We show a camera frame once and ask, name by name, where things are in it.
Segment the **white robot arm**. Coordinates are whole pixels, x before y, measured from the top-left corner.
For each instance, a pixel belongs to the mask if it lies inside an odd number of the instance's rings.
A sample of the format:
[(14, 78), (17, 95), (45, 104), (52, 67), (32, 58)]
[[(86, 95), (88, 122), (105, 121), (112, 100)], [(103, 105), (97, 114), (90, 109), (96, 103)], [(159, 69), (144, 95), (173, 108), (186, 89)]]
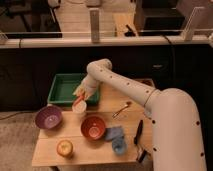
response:
[(81, 82), (90, 97), (103, 82), (150, 112), (154, 171), (207, 171), (201, 121), (193, 98), (183, 90), (158, 90), (112, 72), (109, 59), (90, 62)]

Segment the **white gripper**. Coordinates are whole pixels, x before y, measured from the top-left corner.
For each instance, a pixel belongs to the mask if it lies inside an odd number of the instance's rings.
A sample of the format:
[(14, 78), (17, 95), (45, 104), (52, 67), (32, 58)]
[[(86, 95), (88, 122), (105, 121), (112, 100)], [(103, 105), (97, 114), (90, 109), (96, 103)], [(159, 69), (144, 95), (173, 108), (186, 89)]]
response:
[(91, 76), (87, 75), (81, 82), (80, 94), (84, 96), (84, 99), (89, 99), (98, 89), (99, 82), (92, 78)]

